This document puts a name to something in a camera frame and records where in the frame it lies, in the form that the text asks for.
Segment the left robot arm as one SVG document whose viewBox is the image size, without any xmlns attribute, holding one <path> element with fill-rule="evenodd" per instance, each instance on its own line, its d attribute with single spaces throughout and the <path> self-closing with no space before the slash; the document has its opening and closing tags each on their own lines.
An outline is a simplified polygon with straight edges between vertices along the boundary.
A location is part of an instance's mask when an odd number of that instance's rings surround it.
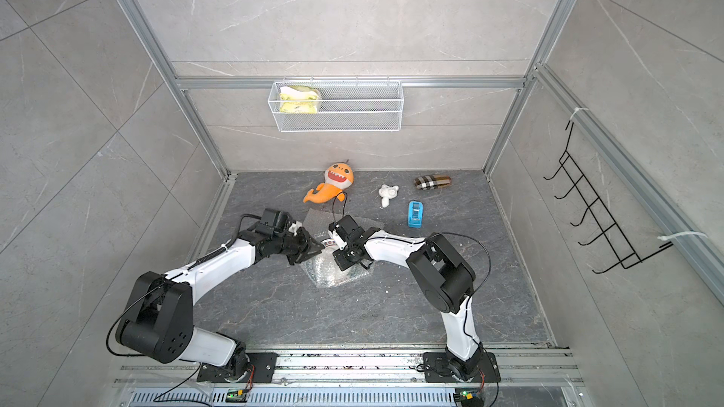
<svg viewBox="0 0 724 407">
<path fill-rule="evenodd" d="M 195 362 L 201 369 L 236 382 L 249 376 L 252 364 L 246 345 L 194 323 L 194 305 L 238 272 L 271 256 L 285 256 L 292 266 L 324 250 L 324 245 L 287 212 L 265 209 L 241 223 L 228 239 L 205 256 L 164 273 L 148 271 L 135 282 L 126 309 L 107 335 L 132 350 L 125 356 L 149 357 L 158 363 Z"/>
</svg>

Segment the white dinner plate dark rim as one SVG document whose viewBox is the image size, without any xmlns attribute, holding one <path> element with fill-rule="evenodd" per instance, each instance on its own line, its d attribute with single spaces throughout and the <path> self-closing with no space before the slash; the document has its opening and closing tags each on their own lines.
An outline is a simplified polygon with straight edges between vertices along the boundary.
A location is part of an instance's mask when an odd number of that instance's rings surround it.
<svg viewBox="0 0 724 407">
<path fill-rule="evenodd" d="M 331 237 L 327 237 L 326 239 L 320 239 L 320 243 L 322 244 L 322 248 L 324 248 L 325 251 L 334 252 L 339 248 L 337 241 L 335 241 L 335 239 L 332 239 Z"/>
</svg>

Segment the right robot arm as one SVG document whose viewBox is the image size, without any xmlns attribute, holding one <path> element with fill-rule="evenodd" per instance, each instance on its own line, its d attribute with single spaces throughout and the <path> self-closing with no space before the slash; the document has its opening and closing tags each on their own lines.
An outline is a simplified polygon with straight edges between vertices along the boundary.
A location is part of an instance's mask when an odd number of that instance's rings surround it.
<svg viewBox="0 0 724 407">
<path fill-rule="evenodd" d="M 445 235 L 425 239 L 400 237 L 384 230 L 362 228 L 350 216 L 328 227 L 337 244 L 335 261 L 341 271 L 366 262 L 388 262 L 409 269 L 425 299 L 439 310 L 446 332 L 444 377 L 469 382 L 492 367 L 477 334 L 472 312 L 475 272 Z"/>
</svg>

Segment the clear bubble wrap sheet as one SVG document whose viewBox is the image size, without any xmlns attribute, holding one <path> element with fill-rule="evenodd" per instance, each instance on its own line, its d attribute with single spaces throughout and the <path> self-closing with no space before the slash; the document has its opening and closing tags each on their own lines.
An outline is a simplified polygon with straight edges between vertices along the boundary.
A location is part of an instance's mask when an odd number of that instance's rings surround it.
<svg viewBox="0 0 724 407">
<path fill-rule="evenodd" d="M 333 222 L 331 212 L 310 209 L 303 220 L 305 229 L 320 242 L 330 236 L 328 225 Z M 362 279 L 370 278 L 373 269 L 365 271 L 360 265 L 355 265 L 347 271 L 341 271 L 337 266 L 333 252 L 323 250 L 321 254 L 305 261 L 302 267 L 317 288 L 337 288 Z"/>
</svg>

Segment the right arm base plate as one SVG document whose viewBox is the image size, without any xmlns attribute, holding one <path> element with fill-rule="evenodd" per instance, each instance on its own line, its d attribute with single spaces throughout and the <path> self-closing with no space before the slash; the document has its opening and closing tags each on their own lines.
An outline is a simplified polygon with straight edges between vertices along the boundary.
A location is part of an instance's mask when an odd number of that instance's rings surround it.
<svg viewBox="0 0 724 407">
<path fill-rule="evenodd" d="M 462 361 L 450 352 L 424 352 L 416 370 L 424 374 L 428 383 L 496 384 L 502 380 L 497 358 L 491 352 L 478 352 L 469 361 Z"/>
</svg>

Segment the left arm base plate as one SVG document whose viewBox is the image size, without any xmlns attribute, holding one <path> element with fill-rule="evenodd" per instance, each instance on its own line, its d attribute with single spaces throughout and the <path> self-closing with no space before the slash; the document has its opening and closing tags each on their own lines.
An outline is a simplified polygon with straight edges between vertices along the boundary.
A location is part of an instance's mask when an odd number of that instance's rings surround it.
<svg viewBox="0 0 724 407">
<path fill-rule="evenodd" d="M 275 352 L 252 352 L 233 356 L 224 367 L 203 364 L 196 381 L 198 383 L 269 384 L 273 380 L 278 354 Z"/>
</svg>

